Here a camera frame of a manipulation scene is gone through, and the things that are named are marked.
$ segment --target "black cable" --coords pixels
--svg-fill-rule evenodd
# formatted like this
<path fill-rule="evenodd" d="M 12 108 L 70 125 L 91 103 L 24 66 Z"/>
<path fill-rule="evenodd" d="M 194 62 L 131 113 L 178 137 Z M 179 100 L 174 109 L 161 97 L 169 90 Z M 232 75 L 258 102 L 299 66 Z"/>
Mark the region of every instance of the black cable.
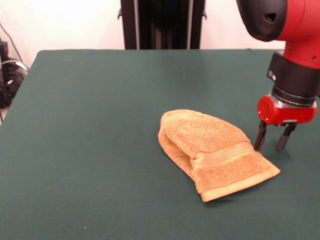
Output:
<path fill-rule="evenodd" d="M 4 33 L 5 33 L 5 34 L 8 36 L 8 38 L 10 39 L 10 41 L 11 41 L 11 43 L 12 43 L 12 45 L 13 45 L 13 48 L 14 48 L 14 50 L 16 51 L 16 54 L 18 55 L 20 61 L 23 63 L 24 61 L 22 61 L 22 57 L 21 57 L 21 55 L 20 55 L 20 53 L 19 53 L 19 51 L 18 51 L 18 49 L 17 49 L 17 47 L 16 47 L 13 39 L 12 39 L 12 37 L 11 37 L 10 34 L 5 30 L 5 28 L 4 28 L 4 26 L 1 24 L 1 22 L 0 22 L 0 28 L 4 31 Z"/>

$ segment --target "table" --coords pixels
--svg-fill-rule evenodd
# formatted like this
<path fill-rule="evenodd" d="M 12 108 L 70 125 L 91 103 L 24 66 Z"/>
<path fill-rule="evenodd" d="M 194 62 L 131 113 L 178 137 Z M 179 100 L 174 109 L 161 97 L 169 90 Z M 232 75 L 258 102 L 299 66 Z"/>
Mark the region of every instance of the table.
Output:
<path fill-rule="evenodd" d="M 5 240 L 316 240 L 320 123 L 270 127 L 281 174 L 203 203 L 163 153 L 161 115 L 191 109 L 254 141 L 271 50 L 41 51 L 0 127 Z"/>

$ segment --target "cable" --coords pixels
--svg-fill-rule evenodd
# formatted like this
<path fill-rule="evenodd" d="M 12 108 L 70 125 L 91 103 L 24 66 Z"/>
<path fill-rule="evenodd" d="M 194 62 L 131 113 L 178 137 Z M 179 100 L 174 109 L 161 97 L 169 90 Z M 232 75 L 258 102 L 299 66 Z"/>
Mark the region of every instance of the cable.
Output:
<path fill-rule="evenodd" d="M 18 49 L 17 49 L 14 41 L 12 40 L 12 37 L 11 37 L 11 36 L 9 35 L 9 33 L 5 30 L 4 26 L 2 26 L 1 22 L 0 22 L 0 28 L 4 31 L 4 33 L 5 33 L 5 34 L 8 36 L 8 38 L 10 39 L 10 41 L 11 41 L 11 43 L 12 43 L 12 45 L 13 45 L 13 48 L 14 48 L 14 50 L 16 51 L 16 54 L 18 55 L 20 61 L 23 63 L 22 58 L 21 58 L 21 55 L 20 55 L 20 53 L 19 53 L 19 51 L 18 51 Z"/>
<path fill-rule="evenodd" d="M 10 64 L 10 63 L 16 64 L 17 66 L 19 66 L 20 68 L 24 69 L 27 72 L 29 71 L 29 68 L 26 65 L 24 65 L 23 62 L 20 62 L 20 61 L 15 60 L 15 59 L 3 61 L 3 62 L 1 62 L 1 65 Z"/>

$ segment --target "white wall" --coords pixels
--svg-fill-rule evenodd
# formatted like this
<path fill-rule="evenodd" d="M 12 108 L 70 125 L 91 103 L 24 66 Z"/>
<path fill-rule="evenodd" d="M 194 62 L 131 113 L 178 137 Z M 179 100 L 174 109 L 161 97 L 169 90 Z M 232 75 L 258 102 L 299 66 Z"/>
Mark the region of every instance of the white wall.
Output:
<path fill-rule="evenodd" d="M 124 49 L 120 0 L 0 0 L 0 21 L 30 66 L 40 50 Z M 247 33 L 236 0 L 206 0 L 201 48 L 284 47 Z M 8 40 L 0 30 L 0 36 Z M 10 48 L 11 56 L 17 57 Z"/>

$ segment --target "orange towel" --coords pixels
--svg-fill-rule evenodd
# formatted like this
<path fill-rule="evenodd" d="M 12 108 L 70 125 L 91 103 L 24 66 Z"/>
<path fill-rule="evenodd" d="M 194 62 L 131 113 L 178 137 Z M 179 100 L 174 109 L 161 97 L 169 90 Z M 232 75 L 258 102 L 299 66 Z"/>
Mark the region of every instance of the orange towel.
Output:
<path fill-rule="evenodd" d="M 252 187 L 280 173 L 253 149 L 243 131 L 200 112 L 166 112 L 158 139 L 164 152 L 194 181 L 203 202 Z"/>

